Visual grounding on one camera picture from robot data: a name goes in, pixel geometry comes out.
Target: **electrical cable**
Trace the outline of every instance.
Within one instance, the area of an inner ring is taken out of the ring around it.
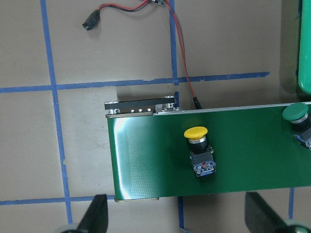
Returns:
[[[187,71],[187,66],[186,66],[185,43],[184,43],[184,38],[183,38],[183,35],[182,35],[182,30],[181,30],[179,21],[178,21],[176,15],[175,15],[174,10],[172,9],[171,4],[169,3],[169,1],[165,0],[165,2],[169,6],[171,14],[172,14],[172,16],[174,18],[174,22],[175,22],[175,26],[176,26],[176,30],[177,30],[177,35],[178,35],[178,40],[179,40],[179,46],[180,46],[180,52],[181,52],[183,67],[184,67],[185,75],[186,75],[186,78],[187,78],[188,86],[190,88],[190,91],[191,91],[191,94],[192,94],[192,97],[193,97],[195,108],[196,109],[202,109],[201,104],[200,104],[197,96],[194,93],[194,90],[192,88],[192,85],[191,85],[191,82],[190,82],[190,79],[189,79],[189,75],[188,75],[188,71]]]
[[[179,21],[177,19],[177,16],[175,15],[174,10],[172,9],[171,4],[169,3],[169,0],[164,0],[166,2],[166,4],[168,5],[170,12],[174,18],[174,22],[175,22],[175,26],[176,26],[176,31],[178,34],[178,41],[179,41],[179,46],[180,46],[180,52],[181,52],[181,58],[182,58],[182,63],[183,63],[183,68],[184,68],[184,72],[187,78],[187,82],[188,82],[188,86],[190,88],[192,97],[193,97],[193,101],[194,101],[194,105],[196,109],[202,109],[201,104],[197,98],[197,96],[194,93],[194,90],[192,88],[190,79],[189,79],[189,75],[188,75],[188,71],[187,71],[187,66],[186,66],[186,56],[185,56],[185,43],[184,43],[184,37],[182,34],[182,30],[181,30],[181,26],[179,24]],[[161,1],[154,1],[154,0],[144,0],[141,4],[137,5],[136,7],[126,7],[126,6],[121,6],[115,3],[105,3],[102,4],[101,6],[99,6],[92,14],[89,15],[89,17],[86,19],[86,21],[83,24],[83,27],[86,30],[91,30],[94,28],[94,26],[96,24],[98,24],[98,22],[100,21],[100,10],[105,8],[105,7],[112,7],[112,8],[116,8],[118,10],[122,10],[122,11],[126,11],[126,12],[136,12],[141,10],[142,8],[144,8],[146,5],[148,5],[151,2],[155,2],[159,5],[163,5],[163,0]]]
[[[82,25],[86,30],[88,30],[88,31],[92,30],[98,24],[98,22],[101,20],[100,11],[104,7],[112,7],[112,8],[116,8],[118,10],[126,11],[126,12],[136,12],[136,11],[139,11],[142,8],[144,8],[149,3],[151,3],[151,1],[152,0],[144,0],[141,4],[137,5],[136,7],[126,7],[126,6],[121,6],[121,5],[114,4],[114,3],[105,3],[101,6],[99,6],[94,12],[92,12],[88,16],[88,18],[86,19],[84,24],[82,24]]]
[[[126,11],[126,12],[136,12],[136,11],[141,10],[143,7],[148,5],[150,2],[151,0],[145,0],[141,4],[137,5],[136,7],[126,7],[126,6],[121,6],[121,5],[114,4],[114,3],[105,3],[101,5],[100,7],[98,7],[97,10],[101,10],[104,7],[112,7],[112,8],[116,8],[116,9]]]

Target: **red wire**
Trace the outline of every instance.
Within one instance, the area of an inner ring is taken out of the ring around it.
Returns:
[[[190,91],[192,93],[192,96],[195,98],[196,95],[194,94],[193,88],[191,86],[191,82],[189,80],[189,75],[188,75],[187,66],[186,66],[186,58],[185,58],[185,53],[184,53],[185,48],[184,48],[184,45],[183,45],[184,39],[183,39],[183,35],[182,35],[182,32],[181,32],[181,27],[179,25],[178,19],[177,19],[176,15],[175,15],[175,12],[173,11],[169,1],[165,0],[165,2],[169,6],[170,11],[171,11],[171,13],[173,15],[173,18],[174,18],[174,22],[175,22],[175,26],[176,26],[176,30],[177,30],[177,34],[178,34],[178,40],[179,40],[181,57],[182,57],[182,60],[183,60],[184,71],[185,71],[185,74],[186,74],[186,78],[187,78],[188,85],[189,85]]]
[[[101,5],[99,8],[97,8],[97,10],[101,10],[101,9],[103,9],[107,5],[113,5],[113,6],[117,6],[117,7],[120,7],[120,8],[127,9],[127,10],[136,10],[136,9],[140,8],[141,6],[143,6],[144,4],[146,4],[147,2],[149,2],[149,0],[143,1],[141,4],[139,4],[136,7],[126,7],[126,6],[121,6],[121,5],[114,4],[114,3],[105,3],[104,5]]]

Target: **connector plug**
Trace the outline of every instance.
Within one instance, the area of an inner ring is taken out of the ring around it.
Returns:
[[[199,102],[197,97],[193,98],[193,102],[194,102],[194,105],[195,105],[195,109],[202,109],[201,104],[200,104],[200,102]]]
[[[163,6],[164,0],[151,0],[152,3],[155,3],[157,5]]]
[[[84,24],[82,24],[82,26],[88,31],[92,30],[94,26],[98,24],[99,20],[101,20],[100,11],[95,10],[92,14],[89,15],[89,17],[87,17],[86,21],[84,22]]]

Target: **blue tape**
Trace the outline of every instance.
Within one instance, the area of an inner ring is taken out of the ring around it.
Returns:
[[[298,12],[297,12],[296,19],[299,19],[301,17],[301,13],[302,13],[302,0],[299,0],[298,1]]]
[[[192,82],[200,81],[220,81],[220,80],[232,80],[232,79],[250,79],[250,78],[265,78],[270,75],[270,72],[256,72],[256,73],[245,73],[245,74],[224,74],[224,75],[209,75],[209,76],[196,76],[190,77]],[[178,78],[179,83],[187,82],[187,79]],[[173,83],[172,78],[154,79],[154,80],[124,80],[124,81],[108,81],[108,82],[95,82],[95,83],[70,83],[70,84],[57,84],[57,90],[68,90],[68,89],[82,89],[82,88],[95,88],[105,86],[135,86],[135,85],[151,85],[151,84],[167,84]],[[54,90],[53,85],[42,85],[42,86],[20,86],[20,87],[4,87],[0,88],[0,93],[10,92],[29,92],[29,91],[48,91]]]
[[[183,197],[178,197],[178,218],[179,218],[179,228],[184,233],[189,233],[185,230],[184,226],[184,200]]]
[[[115,196],[114,195],[107,195],[107,200],[114,200]],[[75,197],[75,198],[70,198],[70,201],[88,201],[88,200],[93,200],[94,197]]]
[[[265,78],[270,75],[270,72],[257,72],[257,73],[244,73],[244,74],[222,74],[222,75],[209,75],[209,76],[196,76],[189,77],[191,82],[201,81],[221,81],[233,79],[252,79],[252,78]],[[180,83],[186,83],[187,78],[179,78]]]
[[[114,195],[107,195],[107,200],[114,200]],[[46,199],[25,199],[25,200],[3,200],[0,201],[1,205],[25,205],[25,204],[43,204],[43,203],[59,203],[66,201],[88,201],[93,200],[94,197],[73,197],[73,198],[46,198]]]
[[[95,82],[95,83],[70,83],[70,84],[58,84],[56,87],[58,90],[67,89],[80,89],[80,88],[93,88],[93,87],[105,87],[105,86],[135,86],[135,85],[151,85],[151,84],[166,84],[172,83],[172,78],[168,79],[154,79],[154,80],[124,80],[124,81],[108,81],[108,82]]]
[[[0,201],[0,205],[24,205],[24,204],[42,204],[42,203],[57,203],[57,202],[65,202],[65,198],[4,200]]]
[[[294,195],[295,188],[290,188],[290,200],[288,205],[288,218],[292,219],[294,216]]]
[[[223,75],[209,75],[209,76],[196,76],[190,77],[192,82],[200,81],[220,81],[232,79],[251,79],[251,78],[265,78],[270,75],[270,72],[256,72],[244,74],[223,74]],[[186,83],[187,78],[178,78],[179,83]],[[70,83],[70,84],[57,84],[58,90],[80,89],[80,88],[94,88],[105,86],[133,86],[133,85],[151,85],[151,84],[166,84],[173,83],[172,78],[167,79],[154,79],[154,80],[124,80],[124,81],[109,81],[109,82],[95,82],[95,83]]]
[[[175,11],[175,1],[170,0],[170,5],[172,10]],[[170,32],[171,32],[171,60],[172,60],[172,72],[173,72],[173,83],[175,85],[179,84],[179,79],[177,76],[177,51],[176,51],[176,30],[174,17],[170,11]]]
[[[179,108],[179,92],[178,91],[175,91],[174,97],[176,100],[176,107]]]
[[[0,88],[0,93],[12,93],[12,92],[28,92],[28,91],[51,91],[51,85],[43,86],[18,86],[18,87],[3,87]]]
[[[66,200],[67,220],[68,220],[68,224],[71,224],[72,213],[71,213],[71,206],[70,206],[70,200],[69,200],[70,199],[69,186],[68,186],[66,166],[64,165],[64,160],[65,160],[64,143],[63,143],[63,135],[62,135],[62,126],[60,122],[59,104],[58,104],[58,96],[57,96],[57,89],[56,89],[56,78],[55,78],[52,47],[51,47],[51,37],[50,37],[50,31],[49,31],[49,21],[48,21],[48,14],[47,14],[47,7],[46,7],[45,0],[40,0],[40,5],[41,5],[41,15],[42,15],[45,47],[46,47],[46,52],[47,52],[48,65],[49,65],[50,81],[52,85],[56,131],[57,131],[59,155],[60,155],[60,162],[61,162],[64,195],[65,195],[65,200]]]

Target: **wire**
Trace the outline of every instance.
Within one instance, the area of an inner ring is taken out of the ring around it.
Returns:
[[[105,3],[105,4],[101,5],[100,7],[98,7],[97,10],[100,11],[104,7],[112,7],[112,8],[116,8],[116,9],[126,11],[126,12],[136,12],[136,11],[139,11],[142,8],[144,8],[150,2],[151,2],[151,0],[145,0],[141,4],[137,5],[136,7],[126,7],[126,6],[121,6],[121,5],[114,4],[114,3]]]
[[[187,71],[186,57],[185,57],[185,44],[184,44],[184,38],[183,38],[183,35],[182,35],[181,27],[180,27],[179,21],[178,21],[176,15],[175,15],[174,10],[172,9],[172,6],[169,3],[169,1],[165,0],[165,2],[169,6],[170,11],[172,13],[172,16],[174,18],[174,22],[175,22],[175,26],[176,26],[176,30],[177,30],[177,34],[178,34],[178,40],[179,40],[181,57],[182,57],[182,60],[183,60],[184,71],[185,71],[185,74],[186,74],[186,78],[187,78],[188,85],[189,85],[190,91],[192,93],[192,96],[193,96],[193,98],[196,98],[196,95],[195,95],[195,93],[193,91],[193,88],[192,88],[192,85],[191,85],[191,82],[190,82],[190,79],[189,79],[188,71]]]

